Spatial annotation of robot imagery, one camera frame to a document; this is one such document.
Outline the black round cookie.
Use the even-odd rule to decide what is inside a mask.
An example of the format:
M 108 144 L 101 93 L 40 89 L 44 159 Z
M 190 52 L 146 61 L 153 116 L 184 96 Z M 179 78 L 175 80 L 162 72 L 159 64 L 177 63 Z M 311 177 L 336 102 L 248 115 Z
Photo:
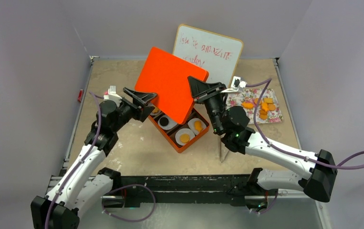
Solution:
M 167 117 L 161 117 L 158 121 L 158 123 L 161 125 L 161 126 L 167 126 L 169 124 L 169 119 Z

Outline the orange tin lid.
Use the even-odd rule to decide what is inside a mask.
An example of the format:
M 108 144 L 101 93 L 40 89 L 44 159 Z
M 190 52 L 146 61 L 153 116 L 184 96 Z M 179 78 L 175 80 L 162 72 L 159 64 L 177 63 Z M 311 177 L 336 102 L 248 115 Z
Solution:
M 188 77 L 206 81 L 209 73 L 203 68 L 157 47 L 150 50 L 135 90 L 156 93 L 152 103 L 178 124 L 187 121 L 194 102 Z

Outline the orange fish cookie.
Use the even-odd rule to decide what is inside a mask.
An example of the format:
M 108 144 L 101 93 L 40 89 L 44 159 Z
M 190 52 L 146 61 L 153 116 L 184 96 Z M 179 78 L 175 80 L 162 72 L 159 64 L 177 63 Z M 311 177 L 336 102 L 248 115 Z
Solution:
M 200 133 L 203 130 L 203 125 L 202 125 L 201 121 L 196 120 L 194 122 L 194 128 L 197 130 L 198 133 Z

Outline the orange cookie tin box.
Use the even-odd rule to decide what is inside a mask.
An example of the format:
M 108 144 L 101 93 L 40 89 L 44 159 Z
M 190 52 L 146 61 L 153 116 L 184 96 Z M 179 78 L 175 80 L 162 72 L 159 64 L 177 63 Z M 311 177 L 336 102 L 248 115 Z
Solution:
M 170 143 L 170 145 L 178 152 L 178 153 L 182 153 L 183 151 L 185 151 L 188 147 L 190 147 L 192 144 L 194 144 L 195 142 L 197 142 L 201 137 L 203 137 L 209 130 L 209 123 L 208 121 L 203 117 L 202 114 L 200 114 L 198 112 L 197 109 L 193 109 L 191 111 L 191 113 L 189 114 L 187 121 L 179 124 L 175 127 L 173 127 L 170 130 L 163 130 L 159 125 L 158 125 L 158 120 L 161 116 L 165 115 L 165 113 L 163 113 L 162 111 L 160 112 L 160 114 L 156 115 L 156 116 L 149 116 L 149 120 L 154 124 L 154 126 L 159 130 L 159 132 L 162 134 L 162 136 L 167 140 L 167 142 Z M 206 124 L 206 128 L 199 133 L 198 135 L 196 135 L 189 143 L 187 143 L 184 146 L 181 146 L 179 144 L 176 143 L 175 141 L 175 133 L 182 128 L 189 128 L 188 127 L 188 121 L 191 120 L 192 118 L 199 118 L 201 119 L 205 124 Z

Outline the round patterned biscuit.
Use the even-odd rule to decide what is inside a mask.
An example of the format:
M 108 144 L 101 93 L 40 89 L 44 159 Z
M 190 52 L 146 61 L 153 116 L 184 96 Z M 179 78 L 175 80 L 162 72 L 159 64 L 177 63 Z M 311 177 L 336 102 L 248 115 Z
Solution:
M 188 143 L 190 141 L 190 135 L 189 134 L 181 134 L 179 137 L 180 142 L 183 144 Z

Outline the metal tongs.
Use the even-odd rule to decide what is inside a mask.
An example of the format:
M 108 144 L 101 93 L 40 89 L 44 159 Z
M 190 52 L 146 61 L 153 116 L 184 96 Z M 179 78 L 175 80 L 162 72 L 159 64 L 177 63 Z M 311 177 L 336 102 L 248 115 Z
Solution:
M 219 147 L 219 160 L 220 160 L 220 163 L 223 163 L 226 160 L 229 153 L 230 153 L 230 150 L 227 149 L 222 142 L 220 142 L 220 147 Z

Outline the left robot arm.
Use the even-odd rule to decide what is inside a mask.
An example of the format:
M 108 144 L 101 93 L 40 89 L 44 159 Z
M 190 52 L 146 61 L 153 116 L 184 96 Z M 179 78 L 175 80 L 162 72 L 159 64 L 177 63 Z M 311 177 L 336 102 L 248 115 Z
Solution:
M 76 229 L 85 211 L 105 194 L 116 195 L 126 188 L 141 187 L 156 198 L 152 190 L 143 184 L 122 186 L 121 174 L 103 168 L 86 185 L 91 173 L 109 155 L 118 141 L 117 132 L 135 119 L 145 121 L 153 107 L 150 102 L 156 93 L 143 93 L 124 88 L 132 101 L 116 94 L 112 89 L 102 102 L 96 101 L 96 121 L 93 122 L 78 159 L 61 180 L 44 196 L 36 196 L 31 202 L 33 226 L 36 229 Z

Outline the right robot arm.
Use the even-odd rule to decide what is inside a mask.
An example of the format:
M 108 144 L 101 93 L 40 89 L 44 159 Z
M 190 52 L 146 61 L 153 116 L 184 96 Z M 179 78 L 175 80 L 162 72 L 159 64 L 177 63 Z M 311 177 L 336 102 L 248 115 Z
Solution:
M 250 119 L 242 106 L 226 108 L 227 94 L 243 91 L 247 87 L 245 81 L 234 76 L 227 88 L 223 83 L 206 83 L 190 76 L 188 83 L 194 103 L 205 106 L 214 134 L 221 136 L 229 151 L 257 156 L 287 169 L 255 169 L 247 181 L 251 193 L 282 188 L 302 191 L 319 202 L 330 201 L 338 173 L 330 152 L 314 153 L 272 141 L 248 127 Z

